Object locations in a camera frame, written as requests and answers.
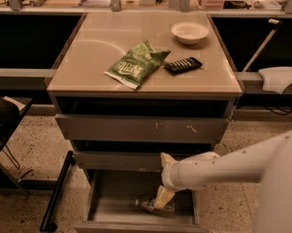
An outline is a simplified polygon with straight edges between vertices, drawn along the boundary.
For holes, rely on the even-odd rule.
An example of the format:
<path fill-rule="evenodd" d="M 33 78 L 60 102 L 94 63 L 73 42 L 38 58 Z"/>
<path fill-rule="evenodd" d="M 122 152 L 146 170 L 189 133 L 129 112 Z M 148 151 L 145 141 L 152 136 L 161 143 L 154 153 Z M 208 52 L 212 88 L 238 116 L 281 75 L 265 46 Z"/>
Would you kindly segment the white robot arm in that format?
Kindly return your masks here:
<path fill-rule="evenodd" d="M 212 151 L 181 161 L 161 154 L 162 184 L 152 207 L 179 191 L 211 183 L 260 183 L 253 233 L 292 233 L 292 130 L 225 155 Z"/>

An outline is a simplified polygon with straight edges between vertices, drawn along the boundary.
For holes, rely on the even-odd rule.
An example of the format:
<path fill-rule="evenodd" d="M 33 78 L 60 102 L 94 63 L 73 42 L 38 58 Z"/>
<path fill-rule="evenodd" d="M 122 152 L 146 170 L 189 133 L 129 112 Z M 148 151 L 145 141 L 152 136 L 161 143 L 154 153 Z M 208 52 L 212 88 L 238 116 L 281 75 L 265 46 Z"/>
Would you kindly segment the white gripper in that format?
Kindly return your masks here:
<path fill-rule="evenodd" d="M 154 198 L 153 208 L 157 210 L 163 209 L 175 196 L 175 192 L 185 190 L 185 187 L 178 182 L 178 165 L 170 154 L 166 152 L 160 153 L 162 170 L 162 183 Z"/>

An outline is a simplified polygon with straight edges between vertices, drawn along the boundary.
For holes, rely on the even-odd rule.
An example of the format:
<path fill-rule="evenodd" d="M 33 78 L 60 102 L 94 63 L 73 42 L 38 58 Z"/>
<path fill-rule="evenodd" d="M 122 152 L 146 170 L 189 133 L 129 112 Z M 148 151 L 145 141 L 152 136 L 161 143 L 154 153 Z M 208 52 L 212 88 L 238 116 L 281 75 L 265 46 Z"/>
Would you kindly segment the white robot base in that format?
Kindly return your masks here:
<path fill-rule="evenodd" d="M 292 84 L 292 67 L 272 67 L 258 71 L 263 79 L 262 89 L 282 94 Z"/>

